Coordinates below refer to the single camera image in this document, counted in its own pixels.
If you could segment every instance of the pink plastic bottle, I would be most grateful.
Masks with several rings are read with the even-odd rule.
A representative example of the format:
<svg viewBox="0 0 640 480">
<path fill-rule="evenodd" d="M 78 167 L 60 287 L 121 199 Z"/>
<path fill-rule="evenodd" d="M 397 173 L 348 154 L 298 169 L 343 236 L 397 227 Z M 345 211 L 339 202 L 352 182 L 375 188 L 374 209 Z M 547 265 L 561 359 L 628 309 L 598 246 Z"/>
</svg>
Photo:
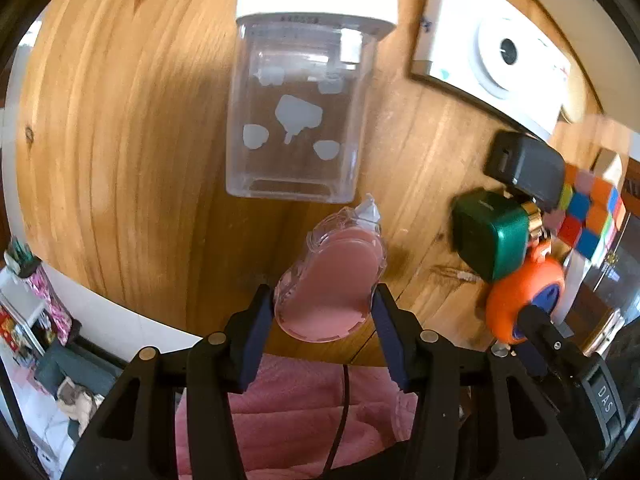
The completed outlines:
<svg viewBox="0 0 640 480">
<path fill-rule="evenodd" d="M 346 337 L 365 322 L 386 266 L 379 220 L 367 195 L 356 209 L 328 216 L 307 235 L 304 259 L 275 289 L 275 317 L 286 333 L 321 343 Z"/>
</svg>

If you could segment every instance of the transparent jar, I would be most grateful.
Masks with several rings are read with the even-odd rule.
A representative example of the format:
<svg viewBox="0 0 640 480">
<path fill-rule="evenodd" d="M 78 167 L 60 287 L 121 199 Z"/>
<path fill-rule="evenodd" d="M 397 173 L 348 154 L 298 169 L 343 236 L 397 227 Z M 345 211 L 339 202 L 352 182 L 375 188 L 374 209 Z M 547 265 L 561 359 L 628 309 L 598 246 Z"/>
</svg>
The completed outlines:
<svg viewBox="0 0 640 480">
<path fill-rule="evenodd" d="M 342 208 L 306 236 L 306 253 L 273 293 L 274 317 L 290 336 L 309 343 L 354 333 L 369 317 L 373 290 L 386 267 L 380 212 L 371 195 Z"/>
<path fill-rule="evenodd" d="M 353 200 L 377 40 L 330 25 L 239 26 L 226 130 L 226 190 Z"/>
</svg>

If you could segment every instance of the pink fabric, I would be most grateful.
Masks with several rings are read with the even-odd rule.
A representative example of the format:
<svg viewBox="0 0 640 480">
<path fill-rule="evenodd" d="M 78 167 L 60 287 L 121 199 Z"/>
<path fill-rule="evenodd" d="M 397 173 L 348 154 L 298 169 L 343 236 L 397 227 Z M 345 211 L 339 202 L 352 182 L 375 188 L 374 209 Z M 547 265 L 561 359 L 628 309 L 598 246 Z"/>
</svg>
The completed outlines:
<svg viewBox="0 0 640 480">
<path fill-rule="evenodd" d="M 62 346 L 66 345 L 69 332 L 71 332 L 72 317 L 53 290 L 53 285 L 51 285 L 47 273 L 40 265 L 25 281 L 29 283 L 36 296 L 45 301 L 47 313 L 51 316 L 58 329 L 58 340 Z"/>
<path fill-rule="evenodd" d="M 417 397 L 404 394 L 386 368 L 350 367 L 351 402 L 334 468 L 409 439 Z M 317 478 L 342 415 L 341 365 L 265 355 L 242 395 L 229 395 L 249 480 Z M 175 414 L 180 480 L 191 479 L 186 394 Z"/>
</svg>

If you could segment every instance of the colorful cube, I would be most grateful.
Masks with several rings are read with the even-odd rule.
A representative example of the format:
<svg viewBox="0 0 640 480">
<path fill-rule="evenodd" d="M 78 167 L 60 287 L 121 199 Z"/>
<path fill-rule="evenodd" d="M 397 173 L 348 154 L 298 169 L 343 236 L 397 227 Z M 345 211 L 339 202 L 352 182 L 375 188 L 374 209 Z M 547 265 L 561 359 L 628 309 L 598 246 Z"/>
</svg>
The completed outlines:
<svg viewBox="0 0 640 480">
<path fill-rule="evenodd" d="M 577 174 L 578 174 L 577 166 L 575 166 L 574 164 L 569 164 L 568 162 L 564 164 L 564 182 L 566 184 L 573 187 L 575 183 L 575 176 Z"/>
<path fill-rule="evenodd" d="M 618 204 L 616 205 L 616 209 L 614 211 L 614 222 L 616 224 L 616 229 L 620 231 L 622 228 L 622 222 L 625 220 L 626 216 L 626 207 L 622 203 L 622 199 L 618 198 Z"/>
<path fill-rule="evenodd" d="M 542 225 L 549 229 L 553 234 L 557 235 L 562 227 L 566 213 L 562 209 L 556 209 L 550 213 L 544 213 L 542 216 Z"/>
<path fill-rule="evenodd" d="M 578 243 L 575 245 L 575 249 L 585 258 L 591 260 L 598 248 L 600 237 L 588 229 L 583 229 L 580 233 Z"/>
<path fill-rule="evenodd" d="M 613 222 L 609 224 L 609 228 L 607 229 L 607 233 L 604 235 L 604 245 L 609 249 L 613 243 L 613 239 L 616 237 L 618 230 L 616 229 Z"/>
<path fill-rule="evenodd" d="M 609 211 L 604 209 L 601 205 L 592 204 L 587 213 L 587 218 L 584 221 L 587 229 L 598 236 L 603 236 L 606 233 L 607 222 L 611 222 L 612 217 Z"/>
<path fill-rule="evenodd" d="M 573 164 L 565 164 L 558 209 L 543 225 L 599 266 L 625 219 L 625 205 L 613 184 Z"/>
<path fill-rule="evenodd" d="M 558 238 L 565 244 L 575 247 L 582 234 L 582 222 L 577 218 L 567 215 L 558 231 Z"/>
<path fill-rule="evenodd" d="M 570 184 L 562 185 L 562 193 L 560 194 L 560 202 L 558 203 L 558 209 L 566 211 L 571 203 L 571 199 L 574 197 L 574 188 Z"/>
<path fill-rule="evenodd" d="M 595 178 L 593 187 L 591 188 L 591 199 L 603 206 L 607 211 L 613 213 L 618 202 L 618 190 L 612 183 L 606 182 L 601 178 Z"/>
<path fill-rule="evenodd" d="M 589 196 L 591 193 L 591 189 L 593 189 L 594 180 L 595 176 L 590 171 L 578 170 L 578 173 L 575 175 L 575 190 L 578 193 Z"/>
<path fill-rule="evenodd" d="M 584 222 L 587 218 L 587 213 L 591 208 L 591 200 L 588 195 L 582 193 L 574 193 L 574 196 L 569 202 L 569 207 L 566 210 L 568 215 L 577 218 L 580 222 Z"/>
</svg>

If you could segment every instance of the wood grain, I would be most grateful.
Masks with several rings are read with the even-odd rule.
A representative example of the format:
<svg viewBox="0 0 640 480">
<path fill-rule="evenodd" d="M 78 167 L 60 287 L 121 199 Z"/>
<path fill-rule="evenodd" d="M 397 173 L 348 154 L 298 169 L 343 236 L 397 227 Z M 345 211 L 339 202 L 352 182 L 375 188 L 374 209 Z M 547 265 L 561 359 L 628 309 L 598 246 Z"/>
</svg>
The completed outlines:
<svg viewBox="0 0 640 480">
<path fill-rule="evenodd" d="M 110 300 L 200 335 L 245 308 L 259 283 L 275 284 L 306 232 L 338 209 L 225 192 L 235 1 L 53 0 L 18 124 L 18 192 L 34 251 Z M 509 1 L 570 50 L 535 0 Z M 380 44 L 358 199 L 371 192 L 380 205 L 384 280 L 399 305 L 454 343 L 484 348 L 483 287 L 433 266 L 462 266 L 450 250 L 450 204 L 496 187 L 481 167 L 504 125 L 408 76 L 424 2 L 399 0 L 398 29 Z M 588 111 L 599 111 L 591 88 Z M 592 141 L 568 134 L 562 149 L 581 153 Z M 275 328 L 267 350 L 381 363 L 370 322 L 322 345 Z"/>
</svg>

